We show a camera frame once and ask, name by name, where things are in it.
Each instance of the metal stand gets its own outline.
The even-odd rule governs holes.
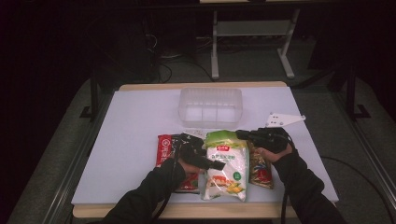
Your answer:
[[[94,121],[96,115],[98,114],[98,106],[99,106],[98,83],[96,82],[96,76],[94,71],[92,72],[90,82],[91,82],[91,113],[89,112],[90,107],[85,106],[79,117],[84,119],[91,119],[91,121]]]
[[[356,89],[356,73],[354,66],[351,66],[346,83],[346,112],[353,121],[356,121],[356,119],[370,118],[371,116],[367,112],[364,105],[357,105],[358,109],[361,112],[355,113],[355,89]]]
[[[218,12],[214,11],[213,16],[213,49],[211,55],[212,78],[219,79],[219,63],[217,42],[218,36],[238,36],[238,35],[284,35],[286,41],[281,49],[278,49],[279,59],[285,69],[287,78],[294,78],[289,60],[286,56],[289,44],[293,36],[294,28],[300,13],[300,9],[295,9],[291,20],[283,21],[218,21]]]

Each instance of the wooden table edge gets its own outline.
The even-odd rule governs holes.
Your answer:
[[[265,82],[200,82],[200,83],[164,83],[164,84],[127,84],[120,87],[119,91],[155,91],[176,90],[188,87],[198,88],[254,88],[254,87],[287,87],[282,81]]]
[[[76,204],[73,216],[104,217],[114,206],[115,204]],[[160,218],[279,218],[281,207],[281,203],[169,203]],[[297,217],[290,205],[286,208],[286,217]]]

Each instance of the snack bag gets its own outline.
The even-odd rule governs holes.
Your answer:
[[[250,154],[248,182],[267,189],[273,189],[274,182],[271,172],[271,162],[263,159],[257,148],[250,141],[247,141],[247,146]]]
[[[176,147],[181,144],[179,134],[162,134],[158,136],[157,161],[155,166],[160,167],[161,164],[171,155],[175,154]],[[175,190],[177,193],[195,193],[199,194],[198,189],[198,174],[193,174],[187,177]]]
[[[222,171],[209,169],[206,171],[206,188],[204,200],[220,196],[238,197],[242,202],[246,199],[248,185],[248,146],[246,141],[236,137],[235,132],[217,131],[208,133],[205,141],[206,156],[212,161],[225,164]]]

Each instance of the cable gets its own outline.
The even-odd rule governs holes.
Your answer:
[[[202,37],[201,39],[203,39],[205,42],[197,47],[197,51],[206,49],[206,48],[210,47],[210,44],[213,43],[212,37],[206,36],[206,37]]]
[[[181,54],[173,54],[173,55],[162,55],[161,58],[162,59],[176,59],[178,57],[181,57]]]
[[[151,219],[150,223],[154,223],[158,217],[163,213],[163,210],[165,209],[166,205],[168,205],[169,199],[171,198],[172,195],[172,187],[173,187],[173,183],[175,183],[175,169],[178,163],[178,155],[180,152],[180,147],[176,147],[175,149],[175,157],[174,157],[174,164],[172,167],[172,171],[171,171],[171,188],[169,189],[169,192],[167,193],[165,200],[163,200],[163,204],[161,205],[160,209],[158,210],[157,214],[155,214],[155,216]]]
[[[221,41],[218,41],[218,53],[222,54],[235,54],[237,52],[240,52],[243,50],[243,46],[239,42],[233,42],[233,39],[228,36],[228,38],[223,38]]]
[[[290,166],[290,170],[294,169],[294,167],[297,164],[297,160],[299,158],[298,152],[297,152],[297,148],[295,147],[293,140],[291,139],[290,136],[288,136],[288,138],[285,138],[282,135],[276,135],[280,138],[283,138],[284,140],[286,140],[290,146],[291,146],[291,155],[293,156],[293,160],[291,161],[292,164]],[[292,182],[292,177],[293,175],[291,174],[291,172],[289,172],[288,177],[286,179],[286,183],[285,183],[285,192],[283,193],[283,200],[282,200],[282,210],[280,213],[280,223],[281,224],[285,224],[286,223],[286,204],[288,202],[288,197],[289,197],[289,186]]]
[[[327,157],[327,156],[320,156],[320,157],[321,157],[322,159],[340,162],[340,163],[344,164],[345,166],[349,167],[349,169],[355,171],[355,172],[356,172],[358,175],[360,175],[364,180],[366,180],[367,183],[369,183],[370,186],[375,190],[375,192],[378,194],[379,198],[381,199],[382,203],[384,204],[385,209],[387,210],[387,213],[388,213],[388,216],[389,216],[389,219],[390,219],[390,223],[395,224],[394,219],[393,219],[393,215],[392,215],[392,213],[390,212],[390,208],[389,208],[389,206],[388,206],[388,204],[387,204],[387,201],[386,201],[385,197],[382,195],[382,193],[379,191],[379,189],[375,186],[375,184],[374,184],[371,180],[369,180],[369,178],[367,178],[367,176],[365,176],[362,172],[360,172],[358,169],[356,169],[356,168],[353,167],[352,165],[346,163],[345,161],[341,161],[341,160],[338,160],[338,159],[336,159],[336,158]]]
[[[153,44],[153,46],[152,46],[151,48],[152,48],[152,49],[155,49],[155,47],[157,47],[157,44],[158,44],[158,39],[157,39],[157,37],[156,37],[155,35],[146,35],[146,36],[149,36],[149,37],[154,38],[155,42],[154,42],[154,44]]]
[[[193,63],[193,62],[189,62],[189,61],[183,61],[183,62],[167,62],[167,63],[190,63],[190,64],[193,64],[193,65],[195,65],[195,66],[200,67],[200,68],[206,73],[206,75],[210,78],[210,80],[211,80],[212,82],[215,82],[215,81],[216,81],[215,79],[212,78],[212,76],[210,76],[210,74],[206,71],[206,69],[204,69],[204,68],[203,68],[200,64],[198,64],[198,63]]]
[[[173,75],[172,69],[171,69],[169,66],[166,66],[166,65],[163,64],[163,63],[160,63],[160,66],[163,66],[163,67],[167,68],[167,69],[169,70],[169,72],[170,72],[169,77],[168,77],[166,80],[163,80],[162,77],[161,77],[161,72],[159,73],[159,77],[158,77],[159,82],[160,82],[160,83],[166,83],[166,82],[168,82],[168,81],[171,79],[171,77],[172,77],[172,75]]]

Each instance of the black sleeve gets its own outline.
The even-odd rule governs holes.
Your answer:
[[[172,179],[173,166],[174,160],[168,159],[161,168],[154,168],[137,189],[127,192],[120,199],[101,223],[149,223],[157,203],[164,200],[186,177],[183,167],[177,162]]]
[[[323,181],[307,168],[296,150],[274,162],[274,166],[303,224],[346,223],[333,203],[321,193]]]

